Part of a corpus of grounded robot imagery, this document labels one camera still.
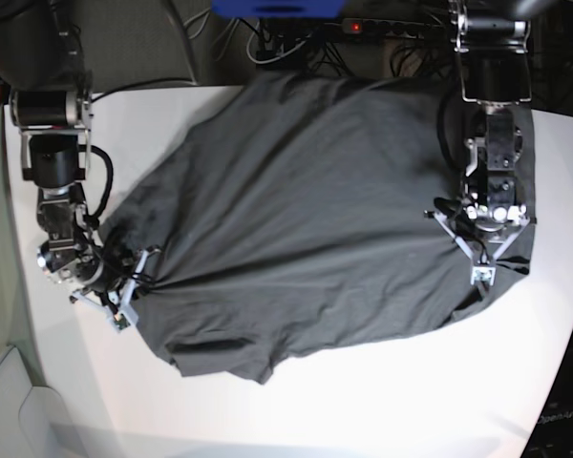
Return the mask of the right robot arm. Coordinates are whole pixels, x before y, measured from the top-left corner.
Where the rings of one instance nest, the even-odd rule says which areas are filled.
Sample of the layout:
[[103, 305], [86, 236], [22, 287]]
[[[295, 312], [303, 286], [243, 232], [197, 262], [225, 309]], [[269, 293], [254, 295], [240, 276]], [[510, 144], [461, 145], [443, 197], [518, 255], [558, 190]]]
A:
[[123, 312], [141, 270], [96, 242], [114, 166], [92, 143], [92, 75], [64, 2], [0, 1], [0, 81], [21, 135], [22, 178], [38, 190], [36, 218], [47, 235], [37, 250], [40, 269], [76, 281], [72, 301], [93, 293], [96, 306]]

